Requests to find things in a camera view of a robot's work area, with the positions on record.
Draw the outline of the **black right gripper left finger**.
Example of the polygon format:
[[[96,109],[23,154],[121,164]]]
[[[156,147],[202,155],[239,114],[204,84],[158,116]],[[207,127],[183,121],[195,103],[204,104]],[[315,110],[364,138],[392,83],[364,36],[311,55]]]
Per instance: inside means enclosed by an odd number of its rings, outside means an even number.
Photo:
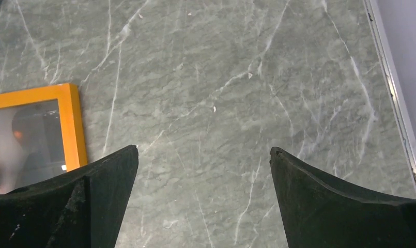
[[[137,169],[138,149],[129,145],[0,194],[0,247],[114,247]]]

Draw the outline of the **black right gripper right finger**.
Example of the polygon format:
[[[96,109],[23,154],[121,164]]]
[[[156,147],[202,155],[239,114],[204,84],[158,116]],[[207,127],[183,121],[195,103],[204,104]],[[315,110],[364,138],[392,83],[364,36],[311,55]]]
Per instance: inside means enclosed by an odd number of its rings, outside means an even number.
[[[416,199],[360,187],[279,147],[270,167],[289,247],[416,247]]]

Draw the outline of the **orange picture frame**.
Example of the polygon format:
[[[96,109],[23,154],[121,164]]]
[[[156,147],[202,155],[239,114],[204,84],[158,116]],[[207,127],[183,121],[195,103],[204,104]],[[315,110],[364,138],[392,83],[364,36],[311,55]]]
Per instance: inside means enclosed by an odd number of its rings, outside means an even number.
[[[75,84],[0,94],[0,194],[86,164]]]

